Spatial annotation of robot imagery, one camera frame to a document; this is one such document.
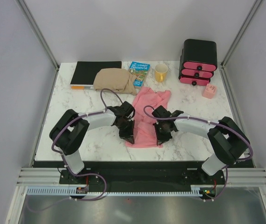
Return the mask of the pink t shirt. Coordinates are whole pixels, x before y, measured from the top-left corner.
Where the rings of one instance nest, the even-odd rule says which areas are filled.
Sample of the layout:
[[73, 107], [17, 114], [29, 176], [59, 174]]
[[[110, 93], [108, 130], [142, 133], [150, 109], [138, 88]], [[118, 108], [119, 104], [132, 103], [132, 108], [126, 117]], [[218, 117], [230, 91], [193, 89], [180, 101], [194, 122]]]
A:
[[131, 148], [151, 148], [161, 147], [157, 145], [157, 138], [153, 124], [155, 119], [150, 118], [147, 114], [152, 114], [152, 109], [156, 109], [160, 105], [167, 108], [168, 101], [171, 97], [171, 91], [157, 91], [155, 92], [150, 87], [143, 86], [135, 99], [133, 100], [133, 107], [135, 108], [134, 116], [134, 144], [126, 142], [126, 147]]

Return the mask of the beige t shirt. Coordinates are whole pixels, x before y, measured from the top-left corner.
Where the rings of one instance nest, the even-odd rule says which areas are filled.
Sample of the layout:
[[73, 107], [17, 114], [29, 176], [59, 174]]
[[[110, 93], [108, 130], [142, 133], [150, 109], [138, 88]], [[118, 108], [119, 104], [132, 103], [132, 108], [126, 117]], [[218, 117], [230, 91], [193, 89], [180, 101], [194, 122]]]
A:
[[133, 85], [136, 76], [126, 69], [107, 68], [100, 70], [94, 80], [96, 90], [110, 89], [117, 93], [127, 93], [134, 96], [137, 91]]

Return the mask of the yellow mug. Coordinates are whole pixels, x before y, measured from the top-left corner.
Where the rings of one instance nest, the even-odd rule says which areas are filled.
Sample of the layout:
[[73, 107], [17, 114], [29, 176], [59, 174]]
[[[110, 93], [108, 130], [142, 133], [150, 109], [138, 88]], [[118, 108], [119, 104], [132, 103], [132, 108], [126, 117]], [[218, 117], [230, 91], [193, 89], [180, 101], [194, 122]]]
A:
[[156, 65], [154, 69], [155, 80], [157, 82], [163, 82], [166, 79], [168, 73], [168, 66], [164, 63]]

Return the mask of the pink cube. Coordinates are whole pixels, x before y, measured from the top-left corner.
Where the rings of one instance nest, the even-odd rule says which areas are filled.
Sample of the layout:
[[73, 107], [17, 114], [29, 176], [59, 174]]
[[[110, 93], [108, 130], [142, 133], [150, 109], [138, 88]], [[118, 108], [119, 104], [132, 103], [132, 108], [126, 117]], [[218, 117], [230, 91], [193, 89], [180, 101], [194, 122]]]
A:
[[212, 99], [214, 98], [216, 92], [217, 92], [217, 86], [212, 85], [212, 84], [207, 84], [202, 93], [202, 96], [204, 98]]

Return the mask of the black pink drawer unit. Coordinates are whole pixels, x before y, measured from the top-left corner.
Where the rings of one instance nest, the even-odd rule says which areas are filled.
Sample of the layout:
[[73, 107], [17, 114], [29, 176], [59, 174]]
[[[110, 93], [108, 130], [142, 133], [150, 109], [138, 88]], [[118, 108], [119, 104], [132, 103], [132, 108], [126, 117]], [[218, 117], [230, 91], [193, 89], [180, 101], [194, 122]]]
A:
[[178, 80], [192, 86], [206, 86], [217, 69], [217, 44], [214, 41], [187, 39], [180, 56]]

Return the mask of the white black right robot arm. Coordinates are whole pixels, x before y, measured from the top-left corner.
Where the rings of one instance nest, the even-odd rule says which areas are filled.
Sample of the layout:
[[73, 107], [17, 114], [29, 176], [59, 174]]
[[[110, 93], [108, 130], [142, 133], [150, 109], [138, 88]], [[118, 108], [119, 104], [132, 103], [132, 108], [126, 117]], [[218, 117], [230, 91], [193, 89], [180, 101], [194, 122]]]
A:
[[210, 141], [214, 153], [196, 171], [201, 183], [209, 183], [218, 171], [253, 156], [250, 141], [230, 117], [209, 121], [179, 110], [170, 112], [163, 106], [154, 109], [150, 117], [156, 120], [157, 145], [172, 139], [172, 132], [192, 133]]

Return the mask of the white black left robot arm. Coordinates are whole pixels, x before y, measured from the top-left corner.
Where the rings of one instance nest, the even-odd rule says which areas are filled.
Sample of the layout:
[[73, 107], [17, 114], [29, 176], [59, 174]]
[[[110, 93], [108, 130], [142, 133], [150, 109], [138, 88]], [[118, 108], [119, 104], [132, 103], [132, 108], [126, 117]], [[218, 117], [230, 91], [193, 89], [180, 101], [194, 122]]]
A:
[[60, 184], [88, 184], [91, 175], [100, 177], [101, 171], [110, 169], [107, 162], [84, 162], [79, 148], [88, 131], [105, 126], [115, 126], [119, 138], [134, 143], [133, 120], [135, 108], [128, 102], [120, 106], [107, 106], [105, 109], [91, 113], [77, 113], [67, 110], [49, 133], [52, 151], [60, 154], [65, 169], [62, 170]]

